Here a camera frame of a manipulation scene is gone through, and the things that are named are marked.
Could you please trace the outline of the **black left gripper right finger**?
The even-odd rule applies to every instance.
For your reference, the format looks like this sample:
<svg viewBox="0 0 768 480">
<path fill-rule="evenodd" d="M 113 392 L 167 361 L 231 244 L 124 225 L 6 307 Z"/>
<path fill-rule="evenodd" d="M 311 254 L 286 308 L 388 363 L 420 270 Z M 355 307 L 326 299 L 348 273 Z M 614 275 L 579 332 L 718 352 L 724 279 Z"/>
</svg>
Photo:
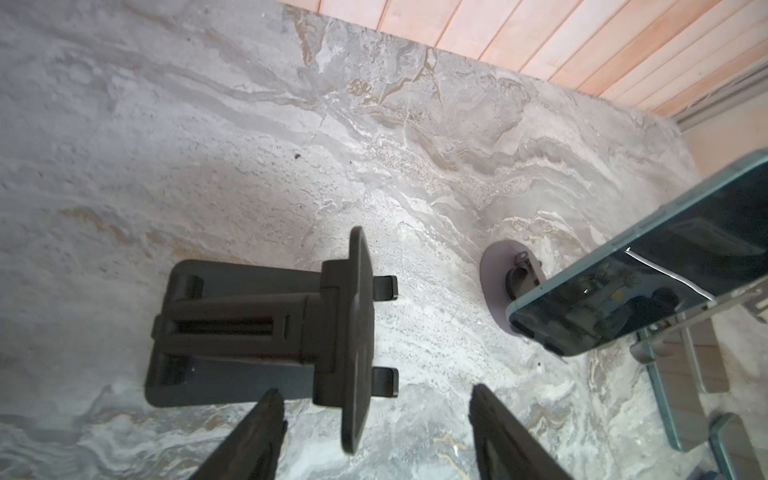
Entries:
<svg viewBox="0 0 768 480">
<path fill-rule="evenodd" d="M 473 387 L 469 420 L 481 479 L 570 479 L 495 394 Z"/>
</svg>

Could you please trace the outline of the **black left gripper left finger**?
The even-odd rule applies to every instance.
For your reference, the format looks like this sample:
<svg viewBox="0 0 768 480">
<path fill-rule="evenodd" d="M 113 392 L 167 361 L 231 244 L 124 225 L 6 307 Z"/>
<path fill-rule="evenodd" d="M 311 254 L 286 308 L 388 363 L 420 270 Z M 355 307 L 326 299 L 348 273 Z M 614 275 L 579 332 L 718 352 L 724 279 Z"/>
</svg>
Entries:
<svg viewBox="0 0 768 480">
<path fill-rule="evenodd" d="M 283 396 L 268 390 L 190 479 L 274 479 L 288 425 L 284 413 Z"/>
</svg>

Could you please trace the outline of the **black folding phone stand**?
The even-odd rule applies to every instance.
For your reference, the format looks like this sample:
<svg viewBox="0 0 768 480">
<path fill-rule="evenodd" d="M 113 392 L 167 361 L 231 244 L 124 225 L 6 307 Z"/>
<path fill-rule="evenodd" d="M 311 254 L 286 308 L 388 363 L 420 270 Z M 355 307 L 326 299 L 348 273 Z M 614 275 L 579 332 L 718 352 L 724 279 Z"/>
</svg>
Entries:
<svg viewBox="0 0 768 480">
<path fill-rule="evenodd" d="M 223 405 L 280 389 L 339 409 L 342 448 L 355 453 L 372 399 L 399 392 L 398 371 L 373 363 L 374 306 L 397 295 L 394 276 L 374 273 L 358 226 L 347 256 L 319 271 L 180 261 L 154 320 L 145 398 Z"/>
</svg>

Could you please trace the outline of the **teal smartphone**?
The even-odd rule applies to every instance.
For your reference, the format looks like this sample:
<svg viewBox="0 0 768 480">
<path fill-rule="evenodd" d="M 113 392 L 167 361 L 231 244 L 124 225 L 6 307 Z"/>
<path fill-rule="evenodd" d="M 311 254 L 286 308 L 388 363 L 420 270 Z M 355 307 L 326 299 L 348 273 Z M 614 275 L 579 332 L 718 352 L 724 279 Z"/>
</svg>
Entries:
<svg viewBox="0 0 768 480">
<path fill-rule="evenodd" d="M 713 322 L 665 336 L 653 345 L 653 357 L 647 371 L 667 439 L 674 450 L 691 451 L 709 437 L 701 396 L 730 390 Z"/>
</svg>

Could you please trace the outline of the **silver-edged smartphone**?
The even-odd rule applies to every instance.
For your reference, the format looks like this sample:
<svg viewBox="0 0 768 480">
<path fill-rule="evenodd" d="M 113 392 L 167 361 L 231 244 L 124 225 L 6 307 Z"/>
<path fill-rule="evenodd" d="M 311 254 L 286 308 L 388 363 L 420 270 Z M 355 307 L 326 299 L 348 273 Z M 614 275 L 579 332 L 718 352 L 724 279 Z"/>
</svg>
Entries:
<svg viewBox="0 0 768 480">
<path fill-rule="evenodd" d="M 739 415 L 720 415 L 711 426 L 709 441 L 717 466 L 725 479 L 766 479 Z"/>
</svg>

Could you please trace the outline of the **green smartphone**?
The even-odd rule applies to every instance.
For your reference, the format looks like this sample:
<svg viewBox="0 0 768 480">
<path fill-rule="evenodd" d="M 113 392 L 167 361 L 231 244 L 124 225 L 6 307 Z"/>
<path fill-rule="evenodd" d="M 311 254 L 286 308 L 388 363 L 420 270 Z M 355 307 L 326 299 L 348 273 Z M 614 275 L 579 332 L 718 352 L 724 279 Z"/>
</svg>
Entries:
<svg viewBox="0 0 768 480">
<path fill-rule="evenodd" d="M 513 332 L 572 357 L 767 275 L 767 152 L 752 152 L 512 301 Z"/>
</svg>

